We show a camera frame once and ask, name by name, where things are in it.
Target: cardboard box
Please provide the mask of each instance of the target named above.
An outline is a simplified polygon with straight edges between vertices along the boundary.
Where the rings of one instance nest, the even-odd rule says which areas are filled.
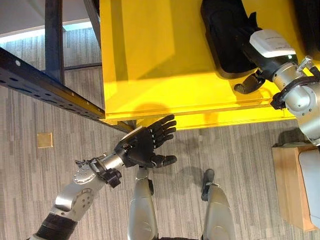
[[[313,149],[315,147],[311,144],[272,148],[281,217],[303,231],[318,229],[310,219],[305,183],[299,163],[299,154]]]

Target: yellow table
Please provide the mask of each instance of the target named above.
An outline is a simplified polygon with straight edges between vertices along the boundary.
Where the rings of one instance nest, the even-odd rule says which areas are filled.
[[[100,1],[105,122],[175,114],[178,129],[294,119],[270,102],[279,92],[267,81],[258,91],[233,90],[245,77],[216,73],[200,14],[202,0]],[[243,0],[258,25],[273,29],[304,57],[291,0]]]

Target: screw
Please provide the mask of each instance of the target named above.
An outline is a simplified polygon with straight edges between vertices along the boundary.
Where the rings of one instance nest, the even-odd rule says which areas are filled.
[[[312,61],[312,56],[305,56],[302,62],[300,63],[299,67],[297,68],[297,71],[302,72],[302,70],[306,67],[308,63]]]

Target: black metal beam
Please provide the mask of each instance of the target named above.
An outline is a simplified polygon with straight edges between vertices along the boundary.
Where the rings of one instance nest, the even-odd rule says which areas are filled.
[[[45,0],[44,47],[46,74],[64,84],[62,2],[63,0]]]
[[[83,0],[86,12],[90,18],[92,28],[101,49],[101,33],[100,33],[100,17],[99,17],[99,4],[96,0]]]
[[[64,70],[76,70],[76,69],[85,69],[85,68],[92,68],[92,67],[100,67],[102,66],[102,62],[94,62],[94,63],[86,63],[86,64],[80,64],[80,65],[73,65],[73,66],[65,66]]]
[[[74,114],[106,124],[100,121],[100,119],[105,118],[105,111],[102,108],[1,47],[0,85]],[[118,125],[107,125],[126,133],[133,130],[124,122],[119,122]]]

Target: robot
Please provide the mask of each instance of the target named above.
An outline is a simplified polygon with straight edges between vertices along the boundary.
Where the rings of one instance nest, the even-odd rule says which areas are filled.
[[[128,240],[187,240],[159,238],[155,209],[152,201],[153,182],[148,169],[161,168],[177,161],[174,155],[156,155],[154,149],[173,139],[176,121],[169,115],[148,127],[138,127],[123,137],[114,152],[76,161],[79,169],[72,182],[58,194],[49,215],[29,240],[67,240],[84,216],[100,189],[105,184],[118,186],[120,169],[138,165],[127,230]],[[208,169],[203,178],[201,199],[208,202],[203,240],[234,240],[235,231],[227,197],[214,183],[214,171]]]
[[[266,80],[279,93],[270,103],[274,109],[287,108],[299,128],[320,149],[320,72],[306,56],[299,64],[295,50],[276,31],[258,27],[256,13],[247,17],[241,0],[203,0],[201,14],[206,38],[217,69],[223,77],[237,78],[251,73],[234,86],[241,94],[259,89]],[[307,76],[307,68],[313,76]],[[156,155],[154,149],[172,139],[176,121],[169,115],[149,127],[139,127],[126,135],[111,154],[78,161],[72,182],[56,197],[40,229],[30,240],[67,240],[77,222],[93,203],[97,192],[108,184],[120,184],[122,167],[139,165],[130,205],[129,240],[158,240],[157,220],[152,202],[153,182],[149,168],[161,168],[177,161],[174,155]],[[203,240],[233,240],[235,230],[230,206],[209,169],[203,177],[202,200],[208,201]]]

